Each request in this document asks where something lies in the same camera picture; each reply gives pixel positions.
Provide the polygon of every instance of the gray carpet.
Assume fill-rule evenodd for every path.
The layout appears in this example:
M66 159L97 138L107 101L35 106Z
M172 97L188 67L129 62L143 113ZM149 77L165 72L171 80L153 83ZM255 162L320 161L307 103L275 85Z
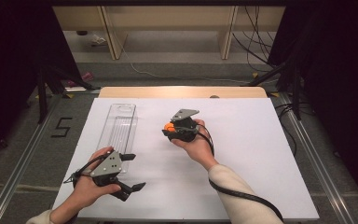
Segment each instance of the gray carpet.
M175 64L175 63L137 63L134 65L140 71L147 71L157 76L178 77L207 77L223 78L239 81L251 81L252 69L243 64ZM90 81L95 86L239 86L233 81L217 81L204 78L178 79L151 77L147 74L136 73L128 63L80 63L81 73L92 72L95 78ZM268 69L259 65L259 69ZM265 86L266 90L274 91L273 83ZM91 103L97 94L79 93L73 98L62 98L49 119L44 135L30 160L17 190L12 197L0 223L24 223L29 217L38 215L50 208L55 200L66 169L76 148L77 140L90 110ZM271 98L274 105L281 105L280 98ZM38 120L38 102L32 95L29 108L24 108L17 122L7 136L8 147L0 148L0 190L7 182L21 153L32 137ZM317 116L312 115L309 105L304 105L301 113L312 143L322 156L324 165L333 177L339 192L344 197L355 223L358 223L358 188L343 165L334 155L334 147L330 143L322 124ZM70 127L66 137L52 138L54 134L63 134L64 130L56 130L60 118L66 119L62 125ZM293 125L286 116L282 123L287 127L297 144L296 162L304 177L312 200L321 218L311 223L339 223L337 216L324 193L324 189L315 174L310 160L304 151ZM292 149L294 142L287 135ZM97 223L78 220L76 223Z

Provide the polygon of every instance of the transparent plastic box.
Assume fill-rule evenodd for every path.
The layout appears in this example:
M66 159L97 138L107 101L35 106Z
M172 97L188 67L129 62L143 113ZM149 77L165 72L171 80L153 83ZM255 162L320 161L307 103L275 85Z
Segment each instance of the transparent plastic box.
M136 105L111 105L97 150L112 146L121 154L132 153L137 122ZM129 161L123 161L121 173L127 173L129 163Z

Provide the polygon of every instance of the white sleeve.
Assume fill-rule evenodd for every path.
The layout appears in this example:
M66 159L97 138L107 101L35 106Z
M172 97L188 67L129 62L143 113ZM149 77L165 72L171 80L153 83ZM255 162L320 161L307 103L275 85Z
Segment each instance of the white sleeve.
M54 224L50 221L51 210L45 211L37 217L32 217L25 224Z
M224 165L213 166L208 171L208 176L219 187L255 195L251 187L240 176ZM218 192L218 195L233 224L282 224L275 212L262 203L221 192Z

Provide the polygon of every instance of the orange object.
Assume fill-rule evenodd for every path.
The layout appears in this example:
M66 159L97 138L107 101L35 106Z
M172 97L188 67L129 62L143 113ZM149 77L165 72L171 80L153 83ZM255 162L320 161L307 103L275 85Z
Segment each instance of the orange object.
M164 126L164 130L169 132L175 132L175 128L173 127L173 123L169 122Z

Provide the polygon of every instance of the white table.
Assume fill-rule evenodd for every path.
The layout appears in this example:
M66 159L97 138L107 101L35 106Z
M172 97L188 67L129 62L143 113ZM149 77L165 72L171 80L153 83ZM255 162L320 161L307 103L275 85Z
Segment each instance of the white table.
M65 178L97 149L111 104L136 104L138 124L129 171L120 181L146 182L126 202L106 195L79 217L128 221L221 221L227 214L207 173L165 137L161 129L181 108L198 109L211 132L215 157L234 169L260 196L277 206L285 220L319 218L268 98L140 99L98 98L78 141ZM57 207L72 192L60 188Z

